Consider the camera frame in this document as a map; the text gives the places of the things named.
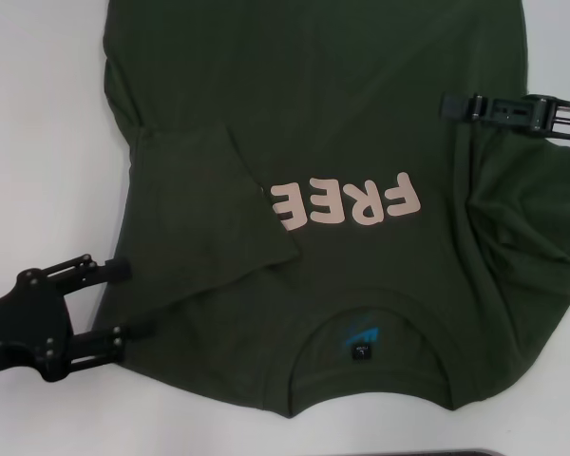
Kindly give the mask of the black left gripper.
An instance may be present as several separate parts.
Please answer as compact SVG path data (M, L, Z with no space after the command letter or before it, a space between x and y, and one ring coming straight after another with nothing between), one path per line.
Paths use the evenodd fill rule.
M58 286L94 286L132 277L129 262L103 265L90 254L45 269L28 269L0 298L0 371L32 368L47 382L124 360L129 343L155 333L153 323L74 334L65 293Z

